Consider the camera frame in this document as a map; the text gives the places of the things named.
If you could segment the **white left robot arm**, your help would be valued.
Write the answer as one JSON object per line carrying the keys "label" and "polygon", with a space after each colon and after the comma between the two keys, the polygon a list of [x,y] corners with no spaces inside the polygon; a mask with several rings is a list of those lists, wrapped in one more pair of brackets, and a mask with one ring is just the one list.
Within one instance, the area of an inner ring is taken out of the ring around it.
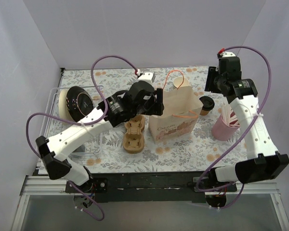
{"label": "white left robot arm", "polygon": [[129,90],[116,92],[100,102],[78,125],[51,137],[40,136],[36,145],[51,180],[64,178],[89,192],[93,181],[89,170],[68,156],[92,137],[127,122],[137,115],[162,115],[163,90],[139,80]]}

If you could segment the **brown paper cup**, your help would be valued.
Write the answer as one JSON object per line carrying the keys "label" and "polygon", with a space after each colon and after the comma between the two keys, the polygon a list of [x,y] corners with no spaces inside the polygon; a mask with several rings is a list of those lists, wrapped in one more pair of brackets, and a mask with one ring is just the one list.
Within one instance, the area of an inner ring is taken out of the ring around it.
{"label": "brown paper cup", "polygon": [[200,111],[201,116],[206,116],[212,109],[211,108],[205,108],[203,107],[202,110]]}

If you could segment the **black plastic cup lid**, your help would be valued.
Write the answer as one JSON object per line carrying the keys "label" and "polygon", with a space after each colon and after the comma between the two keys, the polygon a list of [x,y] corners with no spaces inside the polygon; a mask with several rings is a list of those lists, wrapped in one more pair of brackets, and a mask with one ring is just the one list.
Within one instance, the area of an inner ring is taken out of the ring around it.
{"label": "black plastic cup lid", "polygon": [[209,96],[202,96],[199,98],[199,100],[202,102],[202,110],[204,111],[211,111],[215,107],[215,102],[213,98]]}

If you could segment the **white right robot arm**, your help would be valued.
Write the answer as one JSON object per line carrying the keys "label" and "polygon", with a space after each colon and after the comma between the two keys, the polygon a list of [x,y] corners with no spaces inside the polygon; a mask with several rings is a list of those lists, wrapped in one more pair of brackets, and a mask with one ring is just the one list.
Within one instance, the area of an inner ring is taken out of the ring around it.
{"label": "white right robot arm", "polygon": [[226,182],[252,183],[275,179],[289,164],[287,154],[281,154],[258,112],[258,92],[251,79],[242,79],[240,59],[232,52],[218,54],[218,67],[209,67],[206,91],[220,93],[237,116],[247,145],[247,160],[235,165],[217,167],[208,173],[208,185],[213,191]]}

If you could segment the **brown cardboard cup carrier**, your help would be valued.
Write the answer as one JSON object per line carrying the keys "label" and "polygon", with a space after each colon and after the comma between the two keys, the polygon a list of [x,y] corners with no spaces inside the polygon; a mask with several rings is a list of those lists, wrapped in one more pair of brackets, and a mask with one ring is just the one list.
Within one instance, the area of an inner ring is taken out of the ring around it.
{"label": "brown cardboard cup carrier", "polygon": [[126,133],[123,136],[122,146],[130,154],[136,154],[143,150],[145,139],[143,130],[145,128],[145,117],[137,115],[124,124]]}

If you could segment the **beige paper takeout bag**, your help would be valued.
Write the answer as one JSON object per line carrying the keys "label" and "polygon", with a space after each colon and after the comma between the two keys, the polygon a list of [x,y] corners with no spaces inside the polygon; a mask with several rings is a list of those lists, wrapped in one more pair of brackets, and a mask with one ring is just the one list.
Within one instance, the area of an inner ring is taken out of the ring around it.
{"label": "beige paper takeout bag", "polygon": [[149,117],[148,129],[156,144],[191,133],[203,106],[191,86],[163,88],[163,104],[161,116]]}

